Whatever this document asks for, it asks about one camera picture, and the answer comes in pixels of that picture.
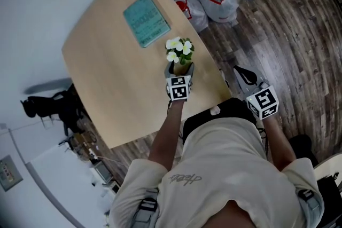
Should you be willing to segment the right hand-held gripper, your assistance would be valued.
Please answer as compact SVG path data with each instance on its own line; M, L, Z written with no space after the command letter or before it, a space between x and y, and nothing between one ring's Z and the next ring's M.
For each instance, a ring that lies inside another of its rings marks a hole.
M233 71L247 108L258 119L263 120L278 112L279 100L275 89L257 68L235 65Z

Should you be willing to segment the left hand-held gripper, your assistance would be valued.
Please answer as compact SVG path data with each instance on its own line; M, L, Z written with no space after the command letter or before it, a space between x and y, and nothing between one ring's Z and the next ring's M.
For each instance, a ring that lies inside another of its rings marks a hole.
M171 101L187 100L192 89L192 77L195 69L194 63L190 63L186 76L175 77L175 63L169 62L165 68L164 76L166 78L166 91Z

